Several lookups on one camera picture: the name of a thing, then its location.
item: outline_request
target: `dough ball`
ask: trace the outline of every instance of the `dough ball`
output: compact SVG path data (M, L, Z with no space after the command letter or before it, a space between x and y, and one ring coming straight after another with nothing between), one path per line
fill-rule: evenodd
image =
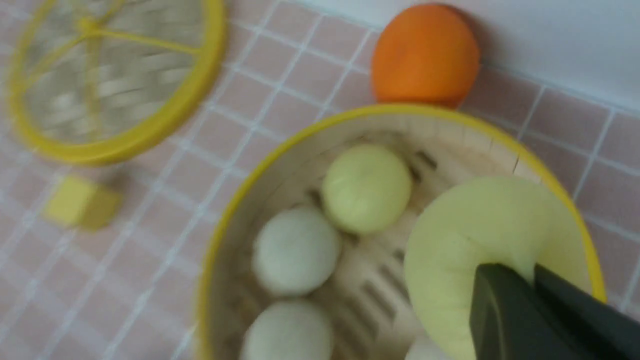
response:
M447 360L447 356L425 335L418 336L404 360Z
M310 207L285 210L258 234L253 244L253 272L274 295L305 295L331 276L341 245L338 231L320 211Z
M324 207L340 228L371 234L392 225L411 197L404 161L379 145L357 145L331 164L322 184Z
M304 300L269 306L247 330L241 360L329 360L331 321Z
M476 267L501 263L532 282L536 262L558 241L580 250L580 229L553 193L526 179L483 177L437 197L417 219L404 258L429 337L454 360L475 359L468 323Z

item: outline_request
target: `steamer basket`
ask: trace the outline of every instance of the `steamer basket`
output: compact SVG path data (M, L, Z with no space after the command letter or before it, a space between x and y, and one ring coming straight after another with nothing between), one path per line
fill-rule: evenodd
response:
M452 111L412 105L379 105L328 118L269 155L228 205L212 239L197 304L198 360L236 360L243 334L273 298L250 271L252 242L262 225L283 209L320 207L322 178L348 147L382 143L408 162L415 181L401 219L368 238L344 234L334 275L309 297L325 308L335 331L333 360L402 360L422 327L403 281L408 235L438 194L478 176L508 175L542 183L573 213L582 243L556 241L566 254L546 266L594 297L605 300L591 238L573 202L540 160L512 137Z

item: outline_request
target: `tile grout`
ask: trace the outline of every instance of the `tile grout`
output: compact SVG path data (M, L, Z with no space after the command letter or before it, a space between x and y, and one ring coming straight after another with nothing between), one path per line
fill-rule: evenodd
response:
M598 153L600 152L600 148L602 146L602 144L604 143L604 139L607 137L607 133L609 132L609 128L611 127L611 124L613 123L613 119L616 116L616 110L609 110L609 114L607 116L607 119L605 120L602 129L600 130L600 134L598 135L598 139L596 140L596 144L593 147L593 150L591 151L591 154L589 155L589 160L587 162L587 165L584 167L584 171L582 172L582 175L580 176L580 180L578 180L578 184L575 187L575 190L573 191L572 194L572 199L573 201L576 201L578 199L578 196L580 196L580 192L582 191L582 188L584 187L584 183L587 181L587 178L589 176L589 173L591 172L591 167L593 167L593 163L595 162L595 160L598 157Z
M620 304L621 311L625 311L629 306L629 304L631 303L631 301L633 300L633 297L636 292L636 288L638 286L638 282L640 282L640 256L636 261L636 267L634 268L634 272L631 275L631 279L629 279L629 284L627 285L627 291L625 292L622 298L622 303Z
M540 100L542 99L542 96L544 95L545 91L547 91L547 87L545 85L542 85L540 87L540 90L538 90L538 94L536 95L536 98L533 100L533 103L531 104L531 109L529 109L529 112L527 113L527 117L524 119L524 122L522 123L520 130L518 130L518 135L516 136L516 140L518 140L519 142L522 141L522 137L527 132L529 128L529 123L531 122L533 115L536 113Z

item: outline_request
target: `yellow dough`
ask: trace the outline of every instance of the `yellow dough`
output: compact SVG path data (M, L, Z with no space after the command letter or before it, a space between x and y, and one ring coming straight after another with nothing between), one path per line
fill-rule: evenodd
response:
M343 230L371 234L392 225L411 196L406 164L379 145L357 145L329 167L322 185L327 216Z
M588 289L580 229L542 185L484 177L436 198L408 241L404 275L429 337L454 360L475 359L468 326L476 267L502 263L533 280L536 262Z

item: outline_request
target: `steamed bun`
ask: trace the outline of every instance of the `steamed bun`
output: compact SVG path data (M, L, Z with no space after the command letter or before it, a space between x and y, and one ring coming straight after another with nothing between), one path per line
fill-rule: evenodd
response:
M357 145L333 161L322 184L324 208L341 229L371 234L392 225L411 197L409 168L380 145Z
M277 302L244 335L241 360L329 360L333 330L326 315L304 300Z
M331 276L340 248L338 231L318 210L293 208L262 228L253 244L252 269L274 295L305 295Z

